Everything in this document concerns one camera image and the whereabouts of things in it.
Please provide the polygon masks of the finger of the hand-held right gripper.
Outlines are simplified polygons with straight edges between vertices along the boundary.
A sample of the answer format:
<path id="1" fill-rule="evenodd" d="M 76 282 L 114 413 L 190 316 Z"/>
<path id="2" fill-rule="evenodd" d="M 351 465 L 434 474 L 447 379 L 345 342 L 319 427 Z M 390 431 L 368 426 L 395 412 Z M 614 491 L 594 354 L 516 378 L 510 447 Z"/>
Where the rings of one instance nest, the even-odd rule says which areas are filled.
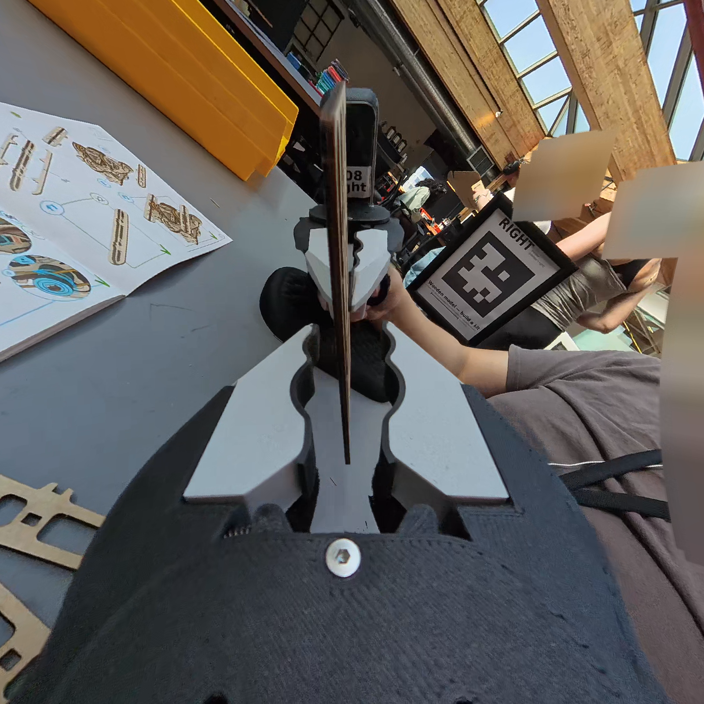
<path id="1" fill-rule="evenodd" d="M 355 234 L 349 293 L 352 322 L 364 319 L 367 308 L 384 299 L 389 287 L 390 260 L 386 230 L 360 230 Z"/>
<path id="2" fill-rule="evenodd" d="M 313 228 L 310 231 L 305 262 L 308 274 L 318 290 L 321 306 L 331 312 L 330 252 L 326 228 Z"/>

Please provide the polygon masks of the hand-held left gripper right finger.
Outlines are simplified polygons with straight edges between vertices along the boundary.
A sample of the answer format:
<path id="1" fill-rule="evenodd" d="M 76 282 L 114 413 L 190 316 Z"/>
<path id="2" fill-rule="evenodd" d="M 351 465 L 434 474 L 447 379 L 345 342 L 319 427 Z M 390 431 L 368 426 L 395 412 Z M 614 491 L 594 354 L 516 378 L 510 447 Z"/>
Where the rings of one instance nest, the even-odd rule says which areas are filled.
<path id="1" fill-rule="evenodd" d="M 398 392 L 382 426 L 391 497 L 405 510 L 499 506 L 510 500 L 460 381 L 391 323 L 386 364 Z"/>

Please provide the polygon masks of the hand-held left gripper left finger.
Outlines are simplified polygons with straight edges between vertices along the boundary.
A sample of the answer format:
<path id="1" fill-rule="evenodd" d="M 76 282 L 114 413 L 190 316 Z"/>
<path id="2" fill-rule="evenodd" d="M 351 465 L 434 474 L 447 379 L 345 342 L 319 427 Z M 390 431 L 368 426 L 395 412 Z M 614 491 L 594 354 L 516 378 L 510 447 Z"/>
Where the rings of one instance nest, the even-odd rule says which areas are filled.
<path id="1" fill-rule="evenodd" d="M 310 499 L 316 478 L 312 423 L 320 330 L 304 326 L 240 377 L 183 498 L 190 503 L 265 504 L 288 510 Z"/>

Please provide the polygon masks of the wooden parts sheet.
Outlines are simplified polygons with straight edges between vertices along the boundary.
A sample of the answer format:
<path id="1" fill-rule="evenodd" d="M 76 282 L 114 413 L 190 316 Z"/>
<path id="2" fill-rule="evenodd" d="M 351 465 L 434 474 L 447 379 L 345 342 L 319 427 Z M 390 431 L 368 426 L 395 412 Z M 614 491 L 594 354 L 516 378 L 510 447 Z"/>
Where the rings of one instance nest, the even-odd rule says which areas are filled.
<path id="1" fill-rule="evenodd" d="M 323 146 L 324 208 L 330 269 L 344 460 L 351 463 L 351 333 L 347 208 L 347 84 L 341 81 L 324 98 L 320 114 Z"/>

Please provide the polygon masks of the person's right forearm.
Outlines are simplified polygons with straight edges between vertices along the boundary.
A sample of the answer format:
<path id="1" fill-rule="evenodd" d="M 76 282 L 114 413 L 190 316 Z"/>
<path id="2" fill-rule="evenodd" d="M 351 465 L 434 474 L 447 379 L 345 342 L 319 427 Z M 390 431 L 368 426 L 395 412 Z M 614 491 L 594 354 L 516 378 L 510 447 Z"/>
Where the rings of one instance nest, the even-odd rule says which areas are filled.
<path id="1" fill-rule="evenodd" d="M 400 319 L 390 323 L 460 382 L 473 386 L 485 398 L 507 391 L 508 352 L 462 345 L 451 334 L 430 321 L 415 303 Z"/>

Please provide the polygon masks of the person's right hand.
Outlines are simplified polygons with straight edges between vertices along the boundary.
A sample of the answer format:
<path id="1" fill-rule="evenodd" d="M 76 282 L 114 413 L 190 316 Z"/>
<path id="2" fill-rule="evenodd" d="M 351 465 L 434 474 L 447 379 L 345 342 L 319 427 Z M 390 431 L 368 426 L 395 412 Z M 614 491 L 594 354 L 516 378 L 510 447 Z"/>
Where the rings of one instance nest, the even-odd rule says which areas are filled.
<path id="1" fill-rule="evenodd" d="M 389 286 L 386 297 L 377 305 L 368 305 L 365 310 L 364 319 L 379 325 L 383 322 L 393 322 L 400 319 L 400 316 L 411 310 L 414 302 L 403 285 L 403 278 L 400 276 L 396 266 L 391 265 L 388 270 Z"/>

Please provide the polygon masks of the black textured round stand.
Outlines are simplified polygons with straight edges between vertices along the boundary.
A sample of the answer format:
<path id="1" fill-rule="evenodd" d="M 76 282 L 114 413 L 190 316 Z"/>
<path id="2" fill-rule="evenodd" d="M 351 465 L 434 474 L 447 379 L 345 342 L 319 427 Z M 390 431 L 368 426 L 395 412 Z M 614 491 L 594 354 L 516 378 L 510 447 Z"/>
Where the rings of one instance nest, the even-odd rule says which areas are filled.
<path id="1" fill-rule="evenodd" d="M 316 366 L 338 377 L 333 321 L 318 300 L 311 276 L 300 269 L 284 267 L 267 279 L 260 295 L 260 313 L 269 330 L 282 342 L 307 325 L 320 330 Z M 351 323 L 351 388 L 378 403 L 389 402 L 386 393 L 386 343 L 379 328 L 369 320 Z"/>

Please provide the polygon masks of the brown cardboard box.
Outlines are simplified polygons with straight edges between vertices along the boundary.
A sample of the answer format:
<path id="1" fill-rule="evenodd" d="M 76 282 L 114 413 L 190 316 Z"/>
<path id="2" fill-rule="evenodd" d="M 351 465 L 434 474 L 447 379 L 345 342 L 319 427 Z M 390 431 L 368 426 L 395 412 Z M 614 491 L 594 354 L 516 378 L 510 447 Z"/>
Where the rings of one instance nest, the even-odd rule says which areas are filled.
<path id="1" fill-rule="evenodd" d="M 480 211 L 493 198 L 491 191 L 484 186 L 480 173 L 477 171 L 450 171 L 447 181 L 467 208 Z"/>

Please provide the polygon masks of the black framed marker sign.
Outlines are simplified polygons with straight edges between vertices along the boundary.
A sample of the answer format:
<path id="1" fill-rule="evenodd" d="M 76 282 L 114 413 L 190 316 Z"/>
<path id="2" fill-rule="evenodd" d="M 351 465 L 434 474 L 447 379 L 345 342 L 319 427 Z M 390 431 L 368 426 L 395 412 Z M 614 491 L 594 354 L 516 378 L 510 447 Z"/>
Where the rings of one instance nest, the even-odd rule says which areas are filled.
<path id="1" fill-rule="evenodd" d="M 474 346 L 567 279 L 576 264 L 502 193 L 407 288 L 427 317 Z"/>

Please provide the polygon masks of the yellow plastic bin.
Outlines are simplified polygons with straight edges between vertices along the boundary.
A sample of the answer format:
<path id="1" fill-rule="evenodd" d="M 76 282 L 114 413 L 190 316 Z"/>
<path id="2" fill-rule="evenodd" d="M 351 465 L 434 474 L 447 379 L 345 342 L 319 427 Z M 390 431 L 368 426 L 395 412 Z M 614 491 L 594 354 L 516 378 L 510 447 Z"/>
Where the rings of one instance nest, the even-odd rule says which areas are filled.
<path id="1" fill-rule="evenodd" d="M 298 107 L 199 1 L 31 1 L 243 181 L 267 177 Z"/>

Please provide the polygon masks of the instruction booklet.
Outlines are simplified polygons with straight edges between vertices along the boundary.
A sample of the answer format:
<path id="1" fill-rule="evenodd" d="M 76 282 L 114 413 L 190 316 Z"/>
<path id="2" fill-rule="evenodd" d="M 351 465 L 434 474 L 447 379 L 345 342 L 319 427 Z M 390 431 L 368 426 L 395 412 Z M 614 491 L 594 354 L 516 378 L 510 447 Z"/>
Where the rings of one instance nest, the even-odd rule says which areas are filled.
<path id="1" fill-rule="evenodd" d="M 101 126 L 1 103 L 1 361 L 230 242 Z"/>

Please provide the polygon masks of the skylight window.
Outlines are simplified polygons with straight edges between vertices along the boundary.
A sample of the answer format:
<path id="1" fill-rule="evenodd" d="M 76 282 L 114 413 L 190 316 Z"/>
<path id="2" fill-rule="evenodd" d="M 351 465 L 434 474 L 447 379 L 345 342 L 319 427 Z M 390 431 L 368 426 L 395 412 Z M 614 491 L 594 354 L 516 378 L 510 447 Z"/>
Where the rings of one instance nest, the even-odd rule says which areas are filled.
<path id="1" fill-rule="evenodd" d="M 703 159 L 703 89 L 683 1 L 630 1 L 676 159 Z M 535 1 L 477 1 L 547 136 L 589 130 Z"/>

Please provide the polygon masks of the metal ventilation duct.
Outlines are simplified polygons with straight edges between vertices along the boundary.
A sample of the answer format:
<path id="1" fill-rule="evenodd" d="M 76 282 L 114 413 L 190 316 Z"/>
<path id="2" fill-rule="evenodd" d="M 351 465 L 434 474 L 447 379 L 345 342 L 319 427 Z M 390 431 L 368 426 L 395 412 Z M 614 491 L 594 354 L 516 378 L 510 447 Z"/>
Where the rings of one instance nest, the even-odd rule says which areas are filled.
<path id="1" fill-rule="evenodd" d="M 462 160 L 469 161 L 482 147 L 479 137 L 390 4 L 349 1 L 348 9 L 392 66 L 399 70 L 438 131 L 462 154 Z"/>

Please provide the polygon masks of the wooden cutout frame sheet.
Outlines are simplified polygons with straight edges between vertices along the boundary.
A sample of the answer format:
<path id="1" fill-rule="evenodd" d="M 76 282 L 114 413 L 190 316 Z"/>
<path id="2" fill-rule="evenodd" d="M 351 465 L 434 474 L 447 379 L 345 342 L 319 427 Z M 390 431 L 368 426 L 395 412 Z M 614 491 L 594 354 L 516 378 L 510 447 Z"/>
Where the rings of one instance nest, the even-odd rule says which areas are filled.
<path id="1" fill-rule="evenodd" d="M 1 476 L 1 502 L 19 503 L 12 518 L 1 519 L 1 547 L 75 571 L 105 517 L 73 500 L 57 483 L 40 488 Z"/>
<path id="2" fill-rule="evenodd" d="M 40 655 L 50 629 L 4 585 L 1 585 L 1 620 L 13 630 L 1 644 L 1 700 L 5 701 L 6 688 Z"/>

